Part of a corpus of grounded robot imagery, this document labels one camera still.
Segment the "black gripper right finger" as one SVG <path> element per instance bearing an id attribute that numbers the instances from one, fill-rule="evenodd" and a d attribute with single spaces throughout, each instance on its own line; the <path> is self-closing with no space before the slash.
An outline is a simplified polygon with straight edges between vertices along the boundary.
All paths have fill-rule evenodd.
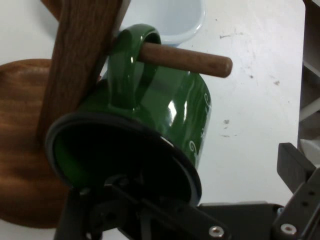
<path id="1" fill-rule="evenodd" d="M 291 143 L 280 143 L 276 170 L 293 196 L 272 224 L 272 239 L 318 240 L 320 169 Z"/>

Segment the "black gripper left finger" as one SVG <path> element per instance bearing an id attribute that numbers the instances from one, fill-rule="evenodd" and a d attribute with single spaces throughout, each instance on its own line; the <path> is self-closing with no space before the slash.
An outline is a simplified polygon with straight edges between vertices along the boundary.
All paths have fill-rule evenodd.
<path id="1" fill-rule="evenodd" d="M 138 184 L 100 192 L 69 191 L 56 240 L 101 240 L 117 229 L 130 240 L 230 240 L 222 222 L 186 202 L 152 195 Z"/>

